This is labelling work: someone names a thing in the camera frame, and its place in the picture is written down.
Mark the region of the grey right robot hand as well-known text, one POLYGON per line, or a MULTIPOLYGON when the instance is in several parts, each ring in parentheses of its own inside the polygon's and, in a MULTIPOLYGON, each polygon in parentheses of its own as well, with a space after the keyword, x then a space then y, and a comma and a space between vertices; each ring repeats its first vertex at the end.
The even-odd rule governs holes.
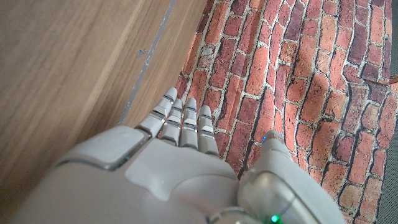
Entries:
POLYGON ((135 127, 76 145, 11 223, 344 223, 274 130, 242 178, 219 157, 209 107, 169 89, 135 127))

